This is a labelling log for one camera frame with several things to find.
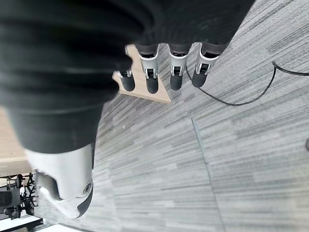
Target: black cable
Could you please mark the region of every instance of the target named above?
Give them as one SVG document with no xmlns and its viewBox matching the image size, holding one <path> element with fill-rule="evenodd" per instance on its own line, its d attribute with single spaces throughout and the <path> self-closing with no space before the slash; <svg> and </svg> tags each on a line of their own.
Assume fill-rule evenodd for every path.
<svg viewBox="0 0 309 232">
<path fill-rule="evenodd" d="M 291 74 L 291 75 L 297 75 L 297 76 L 309 76 L 309 72 L 301 72 L 300 73 L 300 72 L 293 72 L 293 71 L 286 70 L 286 69 L 278 66 L 275 61 L 272 62 L 272 65 L 276 69 L 279 69 L 281 72 L 284 72 L 284 73 L 288 73 L 288 74 Z"/>
<path fill-rule="evenodd" d="M 201 88 L 198 88 L 198 89 L 199 89 L 200 91 L 202 91 L 203 93 L 205 93 L 206 95 L 210 96 L 211 98 L 213 98 L 213 99 L 215 99 L 215 100 L 217 100 L 217 101 L 219 101 L 219 102 L 221 102 L 221 103 L 223 103 L 223 104 L 232 105 L 232 106 L 240 106 L 240 105 L 247 105 L 247 104 L 250 104 L 250 103 L 252 103 L 252 102 L 254 102 L 254 101 L 260 99 L 260 98 L 267 92 L 267 90 L 269 89 L 269 87 L 271 86 L 271 84 L 272 84 L 272 82 L 273 82 L 273 80 L 274 80 L 274 78 L 275 78 L 276 69 L 279 69 L 280 71 L 282 71 L 282 72 L 284 72 L 284 73 L 291 74 L 291 75 L 309 76 L 309 73 L 305 73 L 305 72 L 301 72 L 301 73 L 300 73 L 300 72 L 293 72 L 293 71 L 289 71 L 289 70 L 286 70 L 286 69 L 284 69 L 284 68 L 281 68 L 280 66 L 278 66 L 278 65 L 276 64 L 275 61 L 273 61 L 272 64 L 273 64 L 273 66 L 274 66 L 274 72 L 273 72 L 273 75 L 272 75 L 272 78 L 271 78 L 269 84 L 267 85 L 267 87 L 265 88 L 265 90 L 264 90 L 258 97 L 254 98 L 254 99 L 251 100 L 251 101 L 246 101 L 246 102 L 244 102 L 244 103 L 229 103 L 229 102 L 225 102 L 225 101 L 223 101 L 223 100 L 221 100 L 221 99 L 219 99 L 219 98 L 217 98 L 217 97 L 215 97 L 215 96 L 209 94 L 208 92 L 206 92 L 205 90 L 203 90 L 203 89 L 201 89 Z M 185 66 L 185 70 L 186 70 L 186 72 L 187 72 L 188 77 L 189 77 L 190 80 L 192 81 L 192 77 L 191 77 L 190 74 L 189 74 L 189 71 L 188 71 L 188 67 L 187 67 L 187 66 Z"/>
</svg>

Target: floor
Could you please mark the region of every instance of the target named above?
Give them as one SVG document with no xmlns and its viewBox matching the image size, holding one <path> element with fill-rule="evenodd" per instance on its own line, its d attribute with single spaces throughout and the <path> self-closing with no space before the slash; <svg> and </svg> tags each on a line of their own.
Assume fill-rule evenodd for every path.
<svg viewBox="0 0 309 232">
<path fill-rule="evenodd" d="M 272 60 L 308 72 L 308 9 L 258 0 L 203 88 L 243 102 L 267 86 Z M 159 58 L 168 87 L 166 45 Z M 309 231 L 309 78 L 278 72 L 265 96 L 239 107 L 187 77 L 167 89 L 172 104 L 118 95 L 104 106 L 83 217 L 64 218 L 43 198 L 36 215 L 94 232 Z"/>
</svg>

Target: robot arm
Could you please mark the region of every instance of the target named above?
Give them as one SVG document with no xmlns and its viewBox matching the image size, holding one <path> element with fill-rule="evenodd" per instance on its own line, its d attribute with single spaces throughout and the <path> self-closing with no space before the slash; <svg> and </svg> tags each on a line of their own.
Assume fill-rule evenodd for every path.
<svg viewBox="0 0 309 232">
<path fill-rule="evenodd" d="M 0 104 L 47 199 L 71 218 L 90 205 L 93 147 L 119 70 L 135 87 L 124 47 L 135 44 L 147 89 L 158 91 L 158 44 L 169 44 L 170 85 L 182 86 L 191 44 L 202 42 L 200 87 L 254 0 L 10 0 L 0 8 Z"/>
</svg>

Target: black chair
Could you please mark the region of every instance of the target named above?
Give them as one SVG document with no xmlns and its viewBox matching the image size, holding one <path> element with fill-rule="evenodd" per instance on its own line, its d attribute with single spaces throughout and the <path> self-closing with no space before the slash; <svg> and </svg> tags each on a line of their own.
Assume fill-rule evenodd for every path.
<svg viewBox="0 0 309 232">
<path fill-rule="evenodd" d="M 22 210 L 25 210 L 27 214 L 33 215 L 34 207 L 37 206 L 34 200 L 36 186 L 31 173 L 25 177 L 28 177 L 25 185 L 22 185 L 25 178 L 21 174 L 1 177 L 7 179 L 7 185 L 0 187 L 0 214 L 15 219 L 20 218 Z M 24 188 L 23 194 L 20 193 L 21 188 Z"/>
</svg>

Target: wooden board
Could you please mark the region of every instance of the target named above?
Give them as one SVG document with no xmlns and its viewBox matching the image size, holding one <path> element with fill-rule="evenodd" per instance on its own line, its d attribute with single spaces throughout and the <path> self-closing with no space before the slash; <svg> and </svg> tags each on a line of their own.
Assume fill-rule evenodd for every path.
<svg viewBox="0 0 309 232">
<path fill-rule="evenodd" d="M 121 83 L 120 77 L 114 72 L 112 78 L 118 83 L 119 85 L 119 93 L 127 94 L 134 97 L 139 98 L 145 98 L 157 102 L 163 102 L 163 103 L 170 103 L 169 95 L 161 81 L 161 79 L 158 79 L 159 82 L 159 90 L 152 94 L 148 92 L 146 87 L 146 78 L 142 71 L 141 63 L 140 63 L 140 56 L 135 48 L 134 45 L 129 45 L 127 47 L 128 55 L 132 58 L 133 64 L 132 64 L 132 73 L 135 80 L 135 89 L 132 92 L 126 91 Z"/>
<path fill-rule="evenodd" d="M 0 108 L 0 176 L 31 172 L 5 112 Z"/>
</svg>

